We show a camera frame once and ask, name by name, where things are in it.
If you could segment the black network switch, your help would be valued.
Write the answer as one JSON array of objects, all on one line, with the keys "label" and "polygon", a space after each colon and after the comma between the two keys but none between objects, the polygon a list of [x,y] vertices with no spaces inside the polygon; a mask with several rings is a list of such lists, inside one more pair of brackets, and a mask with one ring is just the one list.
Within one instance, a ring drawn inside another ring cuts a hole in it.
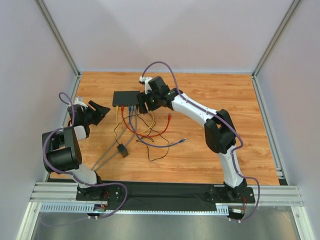
[{"label": "black network switch", "polygon": [[138,106],[138,98],[137,95],[140,92],[138,90],[132,91],[114,91],[112,106],[113,107],[129,107],[129,106]]}]

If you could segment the black power adapter with cord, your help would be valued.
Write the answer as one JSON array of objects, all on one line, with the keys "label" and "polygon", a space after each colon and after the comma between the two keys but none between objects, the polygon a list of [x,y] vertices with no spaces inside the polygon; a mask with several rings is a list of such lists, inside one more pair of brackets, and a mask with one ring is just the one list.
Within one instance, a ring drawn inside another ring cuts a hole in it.
[{"label": "black power adapter with cord", "polygon": [[[169,143],[169,141],[168,141],[165,137],[162,136],[162,134],[164,134],[164,133],[166,132],[167,128],[169,127],[170,120],[171,120],[171,114],[168,115],[167,125],[166,125],[165,129],[164,129],[162,132],[158,132],[158,131],[154,130],[153,128],[154,128],[155,123],[152,123],[151,125],[148,125],[148,124],[145,122],[145,120],[140,117],[140,115],[141,115],[141,113],[130,114],[130,111],[129,111],[129,115],[128,115],[127,117],[122,117],[122,122],[125,123],[125,119],[128,118],[128,120],[129,120],[129,125],[131,126],[131,125],[132,125],[132,124],[131,124],[131,118],[132,118],[132,117],[135,116],[135,118],[137,118],[137,117],[140,118],[140,119],[144,122],[144,124],[145,124],[146,126],[148,126],[148,129],[147,129],[147,130],[149,130],[149,133],[148,133],[147,135],[141,135],[141,134],[139,135],[139,134],[133,133],[133,137],[134,137],[134,136],[139,137],[138,140],[137,140],[137,142],[140,142],[140,143],[143,143],[144,145],[146,145],[146,147],[147,147],[147,157],[148,157],[149,162],[153,162],[153,161],[155,161],[155,160],[160,160],[160,159],[165,158],[165,157],[167,156],[168,152],[169,152],[170,143]],[[156,134],[156,135],[150,135],[152,131],[153,131],[153,132],[156,132],[157,134]],[[147,142],[144,142],[144,141],[142,140],[143,138],[147,138],[147,139],[151,140],[152,142],[154,142],[153,138],[158,137],[158,136],[160,136],[161,138],[163,138],[164,140],[166,140],[168,144],[165,145],[165,146],[152,145],[152,144],[149,144],[149,143],[147,144]],[[116,141],[116,143],[118,143],[118,146],[117,146],[118,153],[120,153],[123,158],[127,157],[127,156],[129,155],[127,148],[126,148],[122,143],[119,143],[118,140],[117,140],[117,138],[115,138],[115,141]],[[164,147],[164,148],[167,148],[167,151],[166,151],[165,155],[150,160],[149,147],[154,147],[154,148],[162,148],[162,147]]]}]

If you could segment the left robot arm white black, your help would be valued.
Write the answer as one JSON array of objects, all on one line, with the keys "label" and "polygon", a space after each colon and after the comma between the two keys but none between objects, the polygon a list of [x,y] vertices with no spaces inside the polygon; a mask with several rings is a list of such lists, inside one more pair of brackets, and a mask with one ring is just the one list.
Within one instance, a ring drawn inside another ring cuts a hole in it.
[{"label": "left robot arm white black", "polygon": [[52,135],[50,132],[42,134],[42,152],[46,155],[43,164],[46,171],[71,176],[78,183],[78,200],[97,201],[107,195],[106,187],[93,186],[103,182],[95,171],[83,163],[78,141],[88,138],[90,125],[98,125],[110,110],[92,100],[85,104],[76,99],[67,108],[70,116],[68,126]]}]

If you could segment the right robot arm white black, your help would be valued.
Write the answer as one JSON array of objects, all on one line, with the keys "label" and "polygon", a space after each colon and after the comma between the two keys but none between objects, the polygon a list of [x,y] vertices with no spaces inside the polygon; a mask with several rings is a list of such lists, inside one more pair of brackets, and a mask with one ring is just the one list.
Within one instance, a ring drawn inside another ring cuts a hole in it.
[{"label": "right robot arm white black", "polygon": [[247,187],[236,156],[236,130],[225,109],[217,111],[188,97],[177,88],[170,89],[160,77],[140,77],[144,91],[137,95],[139,112],[146,114],[160,107],[182,113],[204,128],[208,148],[218,155],[224,185],[231,198],[239,197]]}]

